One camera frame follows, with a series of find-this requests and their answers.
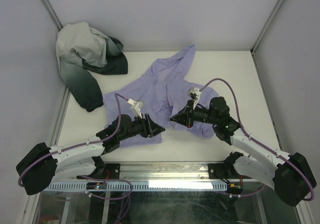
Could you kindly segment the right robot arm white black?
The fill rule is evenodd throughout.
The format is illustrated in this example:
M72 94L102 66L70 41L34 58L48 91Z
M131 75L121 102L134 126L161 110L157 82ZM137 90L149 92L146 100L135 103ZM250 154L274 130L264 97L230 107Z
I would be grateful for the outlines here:
M289 154L257 140L230 116L229 109L224 97L212 98L207 109L188 100L170 121L187 128L196 122L211 124L218 139L240 149L224 160L223 170L228 177L239 174L255 179L273 189L289 206L313 200L317 182L307 159L298 152Z

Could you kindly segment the lavender purple jacket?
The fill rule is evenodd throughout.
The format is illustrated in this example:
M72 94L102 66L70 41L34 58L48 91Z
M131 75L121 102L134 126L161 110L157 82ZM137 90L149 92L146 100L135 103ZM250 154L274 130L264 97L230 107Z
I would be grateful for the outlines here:
M107 111L109 123L118 117L115 93L129 99L142 101L143 113L150 115L151 119L164 128L173 128L176 131L189 131L191 134L211 139L214 136L212 126L195 122L188 129L185 126L170 121L170 117L178 113L187 103L188 92L191 88L201 88L196 83L185 80L196 54L195 45L189 46L166 59L157 59L148 70L138 79L127 84L123 88L103 94L103 101ZM218 97L218 93L211 87L207 87L201 94L199 103L209 107L211 98ZM153 138L143 138L140 135L120 142L120 148L136 145L162 143L159 134Z

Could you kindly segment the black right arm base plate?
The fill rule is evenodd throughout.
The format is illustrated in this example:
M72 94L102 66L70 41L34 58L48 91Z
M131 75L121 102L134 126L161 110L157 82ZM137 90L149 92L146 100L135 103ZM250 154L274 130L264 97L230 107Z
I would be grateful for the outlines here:
M240 174L237 173L235 168L230 164L224 164L223 162L209 163L208 176L209 179L240 179Z

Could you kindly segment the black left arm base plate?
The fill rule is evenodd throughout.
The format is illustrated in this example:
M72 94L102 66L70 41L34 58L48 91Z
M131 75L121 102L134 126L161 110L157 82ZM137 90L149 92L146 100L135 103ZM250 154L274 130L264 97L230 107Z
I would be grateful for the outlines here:
M119 179L120 168L119 163L106 163L104 167L97 167L93 173L85 176L89 179Z

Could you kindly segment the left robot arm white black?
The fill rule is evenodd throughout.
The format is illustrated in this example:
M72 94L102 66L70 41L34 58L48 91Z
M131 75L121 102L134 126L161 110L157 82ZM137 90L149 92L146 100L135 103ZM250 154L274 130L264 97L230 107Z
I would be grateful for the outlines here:
M99 178L105 172L102 155L118 149L128 139L136 136L154 139L165 130L149 114L134 118L121 114L105 129L80 143L65 146L38 143L16 166L18 185L28 195L34 195L55 181L81 175Z

